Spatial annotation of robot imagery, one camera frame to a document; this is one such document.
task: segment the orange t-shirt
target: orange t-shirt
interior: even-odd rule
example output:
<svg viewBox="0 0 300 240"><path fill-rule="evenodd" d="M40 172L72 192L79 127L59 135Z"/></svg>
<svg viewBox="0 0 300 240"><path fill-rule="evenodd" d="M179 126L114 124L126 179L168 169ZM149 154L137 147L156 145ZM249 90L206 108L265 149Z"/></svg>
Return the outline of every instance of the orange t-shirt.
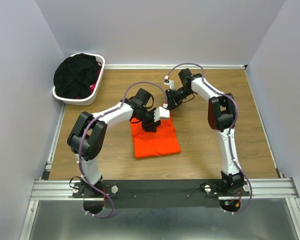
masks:
<svg viewBox="0 0 300 240"><path fill-rule="evenodd" d="M141 122L131 123L135 158L147 158L180 153L172 116L161 120L156 132L143 131Z"/></svg>

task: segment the wooden table surface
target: wooden table surface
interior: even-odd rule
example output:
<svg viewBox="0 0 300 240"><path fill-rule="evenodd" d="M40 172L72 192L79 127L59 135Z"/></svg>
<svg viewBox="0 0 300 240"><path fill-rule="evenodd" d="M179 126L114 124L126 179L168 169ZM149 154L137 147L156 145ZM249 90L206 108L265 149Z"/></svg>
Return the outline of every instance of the wooden table surface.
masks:
<svg viewBox="0 0 300 240"><path fill-rule="evenodd" d="M175 70L170 79L181 86ZM79 114L95 113L117 104L125 90L138 81L163 85L167 70L105 70L95 102L88 106L67 105L50 172L50 180L69 180L80 171L67 138ZM217 89L232 93L239 107L235 126L235 143L242 169L250 178L277 178L275 166L263 132L258 112L242 69L207 69L206 79ZM128 97L139 88L151 92L154 106L162 106L163 93L148 84L134 86ZM172 111L173 123L181 153L136 160L130 123L122 122L108 129L98 155L99 170L104 179L215 179L221 177L221 152L215 132L209 127L208 104L197 95Z"/></svg>

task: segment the laundry basket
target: laundry basket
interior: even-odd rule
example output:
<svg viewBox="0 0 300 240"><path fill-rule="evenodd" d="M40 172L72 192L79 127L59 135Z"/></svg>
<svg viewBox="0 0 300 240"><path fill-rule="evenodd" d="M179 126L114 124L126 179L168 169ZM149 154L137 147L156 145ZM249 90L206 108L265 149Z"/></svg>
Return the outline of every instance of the laundry basket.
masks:
<svg viewBox="0 0 300 240"><path fill-rule="evenodd" d="M104 74L105 59L104 59L103 56L100 56L100 55L97 55L97 54L92 54L92 53L83 53L83 54L95 56L95 59L98 62L102 63L101 71L100 71L100 74L99 74L98 79L96 81L95 88L94 88L93 92L91 93L91 95L88 96L88 97L86 97L86 98L83 98L83 99L70 99L70 98L59 97L56 94L56 87L54 86L53 90L52 90L53 96L56 99L63 101L65 104L86 106L86 105L92 104L95 101L95 99L96 99L97 92L98 92L100 84L101 84L101 79L102 79L102 76Z"/></svg>

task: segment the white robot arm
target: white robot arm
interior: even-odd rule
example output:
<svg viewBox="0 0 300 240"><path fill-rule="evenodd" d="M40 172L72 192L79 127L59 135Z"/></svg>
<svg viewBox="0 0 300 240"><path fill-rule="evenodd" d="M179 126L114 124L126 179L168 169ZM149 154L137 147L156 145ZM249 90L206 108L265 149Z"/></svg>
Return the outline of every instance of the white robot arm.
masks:
<svg viewBox="0 0 300 240"><path fill-rule="evenodd" d="M236 109L232 94L225 94L213 87L200 73L192 74L191 71L183 69L178 74L182 82L182 87L174 89L174 82L165 78L164 84L169 85L170 89L166 90L168 96L168 110L179 107L183 100L194 93L200 95L208 102L208 123L215 130L222 156L221 176L226 191L240 188L244 185L245 180L240 172L238 161L235 129L232 126L236 118Z"/></svg>
<svg viewBox="0 0 300 240"><path fill-rule="evenodd" d="M85 177L82 179L93 185L97 184L102 175L99 171L97 156L102 148L106 130L123 122L131 121L136 118L141 122L142 129L145 132L156 132L161 124L160 119L169 119L170 112L163 108L153 108L148 110L146 104L152 95L146 90L140 88L137 94L129 99L124 99L117 105L93 114L83 112L78 117L69 137L67 144L75 153L78 161L81 161L79 167L82 168ZM91 134L86 134L83 140L82 136L88 124L91 124Z"/></svg>

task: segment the white wall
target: white wall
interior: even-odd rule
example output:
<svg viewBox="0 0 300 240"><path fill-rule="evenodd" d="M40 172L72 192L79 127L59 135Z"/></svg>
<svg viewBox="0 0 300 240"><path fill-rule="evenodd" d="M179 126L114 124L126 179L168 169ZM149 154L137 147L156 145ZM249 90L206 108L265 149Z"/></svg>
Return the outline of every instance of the white wall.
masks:
<svg viewBox="0 0 300 240"><path fill-rule="evenodd" d="M300 194L300 0L286 0L247 73L278 169Z"/></svg>
<svg viewBox="0 0 300 240"><path fill-rule="evenodd" d="M284 0L36 0L65 56L248 64Z"/></svg>
<svg viewBox="0 0 300 240"><path fill-rule="evenodd" d="M59 116L64 56L33 0L0 0L0 240L19 239Z"/></svg>

